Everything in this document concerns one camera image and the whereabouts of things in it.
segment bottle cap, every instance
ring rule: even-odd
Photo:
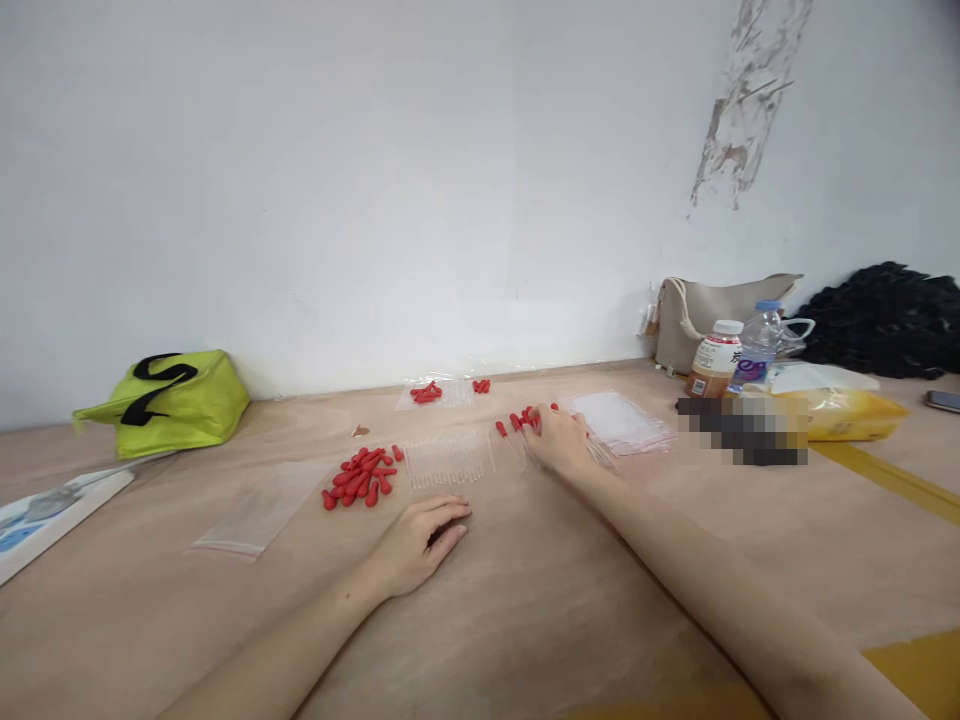
[[[739,320],[717,320],[713,331],[722,335],[739,335],[743,332],[743,323]]]

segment right hand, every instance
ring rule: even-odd
[[[400,513],[383,531],[377,546],[364,562],[370,578],[385,597],[413,592],[433,575],[466,532],[465,525],[452,525],[428,547],[439,528],[473,511],[459,495],[440,495]]]
[[[569,478],[593,463],[587,449],[587,428],[582,413],[567,415],[543,403],[530,415],[540,418],[540,427],[534,429],[524,424],[523,436],[542,465]]]

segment black fabric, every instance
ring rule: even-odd
[[[137,363],[137,366],[133,369],[133,376],[138,380],[157,380],[160,382],[166,382],[172,380],[169,385],[164,385],[161,388],[152,390],[146,395],[143,395],[132,403],[123,413],[123,417],[120,418],[121,425],[136,425],[137,427],[143,427],[154,417],[169,417],[166,413],[155,413],[147,410],[147,406],[162,392],[166,392],[174,385],[179,385],[182,382],[186,382],[197,375],[197,369],[192,365],[187,365],[186,363],[177,363],[176,365],[171,365],[166,370],[161,370],[158,373],[150,372],[150,363],[154,360],[162,360],[166,357],[176,357],[180,353],[166,353],[165,355],[153,355],[148,358],[144,358]]]
[[[797,311],[817,321],[800,355],[884,377],[933,380],[960,372],[960,289],[885,262],[827,287]]]

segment beige tote bag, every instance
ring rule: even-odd
[[[657,310],[648,334],[657,333],[656,359],[667,369],[687,375],[697,346],[717,320],[746,322],[757,300],[783,300],[803,275],[771,275],[743,285],[715,288],[667,278],[660,286]]]

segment yellow-green bag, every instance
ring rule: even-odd
[[[168,353],[131,367],[109,402],[77,410],[73,423],[116,425],[117,455],[128,459],[225,443],[249,403],[223,350]]]

